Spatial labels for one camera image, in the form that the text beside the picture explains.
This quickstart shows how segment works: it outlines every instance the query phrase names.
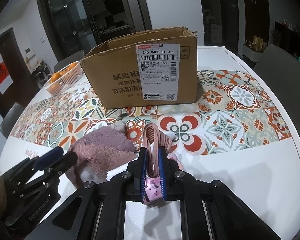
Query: white basket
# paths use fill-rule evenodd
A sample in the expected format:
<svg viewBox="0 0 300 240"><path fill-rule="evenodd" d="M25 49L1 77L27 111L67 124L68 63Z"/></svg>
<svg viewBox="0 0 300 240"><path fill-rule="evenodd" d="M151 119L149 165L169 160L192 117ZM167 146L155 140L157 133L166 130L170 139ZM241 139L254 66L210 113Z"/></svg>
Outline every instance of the white basket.
<svg viewBox="0 0 300 240"><path fill-rule="evenodd" d="M82 68L80 65L80 61L76 61L77 65L69 70L66 74L64 74L62 77L57 79L55 82L51 82L51 78L45 83L43 86L52 96L55 96L69 87L71 87L81 76L82 74ZM66 71L68 69L68 66L64 67L63 69L59 70L58 72L61 71Z"/></svg>

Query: white table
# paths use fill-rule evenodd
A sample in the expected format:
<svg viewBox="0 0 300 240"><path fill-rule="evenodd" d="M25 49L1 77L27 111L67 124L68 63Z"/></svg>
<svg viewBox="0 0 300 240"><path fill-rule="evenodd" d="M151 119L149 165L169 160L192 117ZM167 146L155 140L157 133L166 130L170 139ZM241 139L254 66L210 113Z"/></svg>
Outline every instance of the white table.
<svg viewBox="0 0 300 240"><path fill-rule="evenodd" d="M185 169L197 179L223 181L282 240L290 240L300 229L300 138L279 100L236 55L224 47L198 46L198 70L239 70L252 75L270 96L289 127L291 138L246 150L180 159ZM83 76L78 88L87 82ZM30 104L50 95L41 90ZM9 136L0 158L0 173L25 159L25 153L43 155L49 147ZM75 188L65 175L60 177L60 205ZM125 239L180 239L181 222L178 202L149 208L127 202Z"/></svg>

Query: floral tile pattern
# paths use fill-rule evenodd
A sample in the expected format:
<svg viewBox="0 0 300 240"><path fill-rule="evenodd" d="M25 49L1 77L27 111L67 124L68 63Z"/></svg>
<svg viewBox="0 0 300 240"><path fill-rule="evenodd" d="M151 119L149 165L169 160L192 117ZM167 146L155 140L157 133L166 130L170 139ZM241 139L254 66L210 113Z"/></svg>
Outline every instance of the floral tile pattern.
<svg viewBox="0 0 300 240"><path fill-rule="evenodd" d="M65 150L76 140L127 114L126 136L136 151L142 130L154 122L176 135L173 150L206 155L262 146L291 137L289 128L269 95L255 78L240 71L202 70L198 101L193 104L106 109L89 83L27 106L11 136Z"/></svg>

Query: qr code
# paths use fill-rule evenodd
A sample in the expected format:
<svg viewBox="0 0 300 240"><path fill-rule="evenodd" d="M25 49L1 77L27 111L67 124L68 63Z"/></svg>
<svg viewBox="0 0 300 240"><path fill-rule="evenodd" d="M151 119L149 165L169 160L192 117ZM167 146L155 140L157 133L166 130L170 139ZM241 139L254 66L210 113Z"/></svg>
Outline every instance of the qr code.
<svg viewBox="0 0 300 240"><path fill-rule="evenodd" d="M167 94L167 100L174 100L174 94Z"/></svg>
<svg viewBox="0 0 300 240"><path fill-rule="evenodd" d="M161 75L161 81L169 81L169 75Z"/></svg>

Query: red label logo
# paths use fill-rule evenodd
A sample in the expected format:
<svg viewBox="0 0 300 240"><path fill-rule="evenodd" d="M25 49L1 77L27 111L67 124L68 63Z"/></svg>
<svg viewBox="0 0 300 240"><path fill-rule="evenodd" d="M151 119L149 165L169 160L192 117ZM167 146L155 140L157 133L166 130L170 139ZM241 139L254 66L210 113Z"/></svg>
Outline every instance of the red label logo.
<svg viewBox="0 0 300 240"><path fill-rule="evenodd" d="M138 49L151 49L151 45L139 45Z"/></svg>

